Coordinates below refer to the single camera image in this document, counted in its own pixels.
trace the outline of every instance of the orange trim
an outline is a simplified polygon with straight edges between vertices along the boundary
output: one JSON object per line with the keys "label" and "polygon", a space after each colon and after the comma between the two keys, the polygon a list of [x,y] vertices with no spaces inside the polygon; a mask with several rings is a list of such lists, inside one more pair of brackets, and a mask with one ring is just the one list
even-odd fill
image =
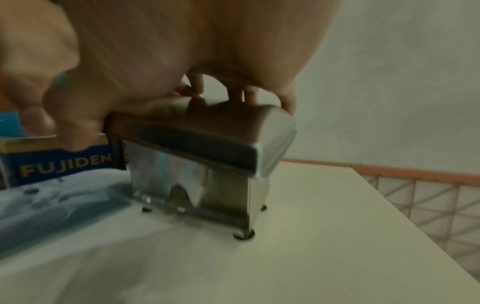
{"label": "orange trim", "polygon": [[395,169],[395,168],[384,168],[384,167],[374,167],[374,166],[360,166],[360,165],[296,160],[296,159],[285,159],[283,161],[291,162],[291,163],[309,164],[309,165],[349,167],[355,170],[358,174],[364,174],[364,175],[405,178],[405,179],[431,180],[431,181],[438,181],[442,183],[455,183],[455,184],[467,184],[467,185],[480,186],[480,176],[478,175],[442,173],[442,172],[409,170],[409,169]]}

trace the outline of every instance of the gold stripe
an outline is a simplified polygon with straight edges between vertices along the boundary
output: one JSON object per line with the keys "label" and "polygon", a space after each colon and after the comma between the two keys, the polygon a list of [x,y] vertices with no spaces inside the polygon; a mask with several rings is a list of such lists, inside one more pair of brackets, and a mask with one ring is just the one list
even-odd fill
{"label": "gold stripe", "polygon": [[[106,135],[100,135],[92,146],[108,144]],[[0,140],[0,153],[24,153],[61,150],[56,137],[7,138]]]}

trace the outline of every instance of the packaging box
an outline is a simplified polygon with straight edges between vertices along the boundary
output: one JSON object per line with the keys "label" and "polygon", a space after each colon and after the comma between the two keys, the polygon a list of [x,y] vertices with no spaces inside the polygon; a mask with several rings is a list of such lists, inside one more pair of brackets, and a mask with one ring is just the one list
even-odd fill
{"label": "packaging box", "polygon": [[61,149],[55,137],[0,139],[0,171],[7,188],[100,168],[112,168],[105,135],[81,152]]}

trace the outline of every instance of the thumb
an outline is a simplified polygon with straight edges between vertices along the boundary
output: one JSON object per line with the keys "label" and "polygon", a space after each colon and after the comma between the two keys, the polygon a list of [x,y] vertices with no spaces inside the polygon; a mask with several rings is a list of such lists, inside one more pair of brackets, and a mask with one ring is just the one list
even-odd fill
{"label": "thumb", "polygon": [[81,151],[96,141],[105,117],[119,100],[114,86],[77,68],[51,87],[42,103],[55,122],[60,145],[68,151]]}

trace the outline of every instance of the black rubber foot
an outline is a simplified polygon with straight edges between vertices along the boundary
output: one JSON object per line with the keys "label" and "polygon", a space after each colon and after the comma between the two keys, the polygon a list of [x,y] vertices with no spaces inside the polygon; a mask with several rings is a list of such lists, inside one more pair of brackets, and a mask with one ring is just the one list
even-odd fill
{"label": "black rubber foot", "polygon": [[233,234],[233,237],[239,241],[248,241],[255,237],[255,230],[251,230],[250,233],[244,233],[243,235]]}

